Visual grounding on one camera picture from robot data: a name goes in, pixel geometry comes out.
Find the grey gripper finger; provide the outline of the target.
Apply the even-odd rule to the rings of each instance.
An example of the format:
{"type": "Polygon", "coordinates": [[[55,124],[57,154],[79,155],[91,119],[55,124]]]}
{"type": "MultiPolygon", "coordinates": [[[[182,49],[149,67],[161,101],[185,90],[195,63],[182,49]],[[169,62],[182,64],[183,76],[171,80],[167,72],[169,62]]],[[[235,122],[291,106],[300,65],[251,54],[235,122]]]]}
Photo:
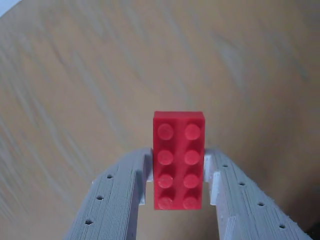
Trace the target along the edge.
{"type": "Polygon", "coordinates": [[[134,240],[138,210],[146,203],[146,183],[153,180],[149,147],[126,153],[91,185],[66,240],[134,240]]]}
{"type": "Polygon", "coordinates": [[[206,149],[204,181],[216,207],[221,240],[308,240],[287,216],[231,159],[206,149]]]}

